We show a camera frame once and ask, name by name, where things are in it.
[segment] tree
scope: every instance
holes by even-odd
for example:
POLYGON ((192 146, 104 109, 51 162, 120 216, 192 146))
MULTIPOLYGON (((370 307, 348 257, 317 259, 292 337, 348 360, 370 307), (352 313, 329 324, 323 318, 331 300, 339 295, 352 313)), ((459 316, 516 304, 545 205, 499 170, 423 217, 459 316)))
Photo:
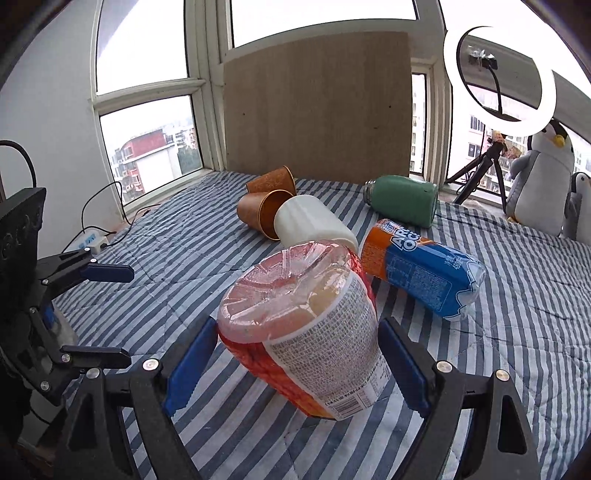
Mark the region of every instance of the tree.
POLYGON ((181 147, 178 149, 178 164, 183 175, 201 167, 201 158, 197 148, 181 147))

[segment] blue and white striped fabric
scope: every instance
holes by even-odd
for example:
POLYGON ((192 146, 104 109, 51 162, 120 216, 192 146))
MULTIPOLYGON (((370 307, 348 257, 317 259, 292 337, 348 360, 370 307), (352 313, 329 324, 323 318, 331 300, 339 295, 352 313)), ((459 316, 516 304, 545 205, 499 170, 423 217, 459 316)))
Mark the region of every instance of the blue and white striped fabric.
MULTIPOLYGON (((131 265, 135 280, 85 282, 59 298, 80 343, 123 347, 138 365, 161 356, 201 311, 215 315, 218 295, 280 248, 236 217, 250 178, 207 175, 107 249, 100 261, 131 265)), ((359 243, 378 219, 358 185, 299 180, 297 188, 324 201, 359 243)), ((591 429, 591 248, 445 203, 422 233, 486 265, 472 312, 442 320, 374 279, 379 315, 396 318, 435 359, 461 371, 509 371, 528 411, 543 478, 561 477, 591 429)), ((139 471, 154 478, 135 417, 131 409, 124 413, 139 471)), ((306 418, 221 344, 173 421, 201 475, 219 480, 390 479, 421 424, 393 380, 371 409, 352 418, 306 418)), ((443 478, 457 467, 464 438, 456 440, 443 478)))

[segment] green water bottle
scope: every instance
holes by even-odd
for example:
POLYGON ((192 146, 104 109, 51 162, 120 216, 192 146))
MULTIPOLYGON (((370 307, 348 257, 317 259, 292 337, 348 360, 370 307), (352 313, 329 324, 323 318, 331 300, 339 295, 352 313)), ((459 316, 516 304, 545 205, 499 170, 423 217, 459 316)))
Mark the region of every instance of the green water bottle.
POLYGON ((429 228, 435 217, 439 189, 434 183, 384 175, 363 187, 363 199, 376 212, 401 223, 429 228))

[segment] tripod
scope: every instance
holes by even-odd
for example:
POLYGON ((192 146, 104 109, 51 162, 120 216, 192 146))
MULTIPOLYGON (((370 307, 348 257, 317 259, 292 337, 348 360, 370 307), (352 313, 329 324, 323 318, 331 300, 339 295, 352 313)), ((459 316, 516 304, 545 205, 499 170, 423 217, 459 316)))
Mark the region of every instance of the tripod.
POLYGON ((457 196, 453 203, 461 205, 464 201, 478 188, 482 177, 489 171, 490 167, 495 166, 496 178, 499 181, 499 190, 501 191, 501 203, 503 205, 503 211, 507 207, 507 195, 505 193, 505 182, 503 180, 503 171, 501 164, 499 163, 499 157, 505 149, 505 144, 502 142, 493 142, 488 150, 478 155, 468 165, 458 171, 456 174, 449 177, 445 183, 451 183, 456 181, 460 177, 468 174, 472 169, 476 168, 476 171, 470 176, 466 184, 457 191, 457 196))

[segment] black cable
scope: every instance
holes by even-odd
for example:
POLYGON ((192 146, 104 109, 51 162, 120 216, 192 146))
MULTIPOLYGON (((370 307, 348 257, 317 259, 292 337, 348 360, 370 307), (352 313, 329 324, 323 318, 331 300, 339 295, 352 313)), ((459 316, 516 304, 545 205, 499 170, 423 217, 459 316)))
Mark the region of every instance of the black cable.
POLYGON ((35 167, 33 167, 33 162, 31 161, 31 157, 29 157, 26 150, 20 146, 18 143, 13 142, 12 140, 0 140, 0 145, 4 147, 12 147, 17 150, 27 162, 29 167, 29 171, 31 172, 31 180, 33 181, 33 188, 37 187, 37 175, 35 175, 35 167))
POLYGON ((125 213, 125 208, 123 207, 123 185, 121 185, 121 182, 118 180, 112 181, 111 183, 105 185, 104 187, 102 187, 98 192, 96 192, 92 197, 90 197, 86 203, 84 204, 84 206, 82 207, 82 212, 80 214, 80 226, 82 227, 82 231, 81 233, 83 233, 85 231, 85 227, 84 227, 84 210, 86 210, 86 207, 88 206, 88 204, 90 203, 90 201, 92 199, 94 199, 99 193, 101 193, 102 191, 106 190, 107 188, 109 188, 111 185, 119 185, 119 188, 121 189, 119 193, 119 204, 121 205, 121 211, 123 212, 123 218, 125 219, 125 221, 127 222, 128 225, 131 225, 131 223, 129 222, 129 219, 127 218, 127 214, 125 213))
POLYGON ((113 242, 112 244, 106 245, 106 246, 105 246, 105 248, 114 247, 115 245, 118 245, 118 244, 120 244, 120 243, 121 243, 123 240, 125 240, 125 237, 126 237, 126 236, 129 234, 129 232, 131 231, 131 228, 133 227, 133 225, 134 225, 134 223, 135 223, 135 219, 137 218, 137 216, 138 216, 138 213, 139 213, 139 212, 141 212, 142 210, 146 210, 146 209, 148 209, 148 208, 157 207, 157 206, 159 206, 159 205, 160 205, 159 203, 156 203, 156 204, 154 204, 154 205, 148 205, 147 207, 142 207, 142 208, 140 208, 140 209, 139 209, 137 212, 135 212, 134 219, 133 219, 133 220, 131 220, 131 224, 129 225, 129 228, 128 228, 128 229, 127 229, 127 231, 126 231, 126 232, 123 234, 123 236, 122 236, 121 238, 117 239, 117 241, 116 241, 116 242, 113 242))
POLYGON ((482 141, 480 142, 480 154, 479 155, 482 155, 482 148, 484 147, 485 134, 486 134, 486 125, 482 124, 482 141))
POLYGON ((490 66, 490 65, 488 65, 486 68, 487 68, 487 70, 488 70, 489 72, 491 72, 491 73, 492 73, 492 77, 495 79, 496 97, 497 97, 497 99, 498 99, 498 102, 499 102, 499 108, 498 108, 498 111, 499 111, 499 114, 500 114, 500 115, 502 115, 502 114, 503 114, 503 104, 502 104, 502 101, 501 101, 501 87, 500 87, 500 85, 499 85, 499 79, 496 77, 496 73, 495 73, 495 71, 494 71, 494 70, 491 68, 491 66, 490 66))
POLYGON ((69 247, 69 246, 72 244, 72 242, 73 242, 74 240, 76 240, 76 238, 78 237, 78 235, 80 235, 81 233, 84 233, 84 230, 85 230, 86 228, 96 228, 97 230, 100 230, 101 232, 104 232, 104 233, 105 233, 105 234, 107 234, 107 235, 114 235, 115 233, 117 233, 117 232, 111 232, 111 231, 109 231, 109 230, 105 230, 104 228, 101 228, 100 226, 96 226, 96 225, 90 225, 90 226, 87 226, 87 227, 85 227, 84 229, 80 230, 80 231, 79 231, 77 234, 75 234, 75 235, 74 235, 74 238, 72 238, 72 240, 70 240, 70 241, 68 242, 68 244, 67 244, 67 245, 64 247, 64 250, 62 250, 60 253, 62 254, 63 252, 65 252, 65 251, 66 251, 66 248, 68 248, 68 247, 69 247))
POLYGON ((42 418, 35 410, 33 410, 33 406, 30 406, 29 408, 31 410, 31 413, 33 415, 35 415, 39 420, 41 420, 46 425, 51 425, 51 422, 50 421, 47 421, 46 419, 42 418))

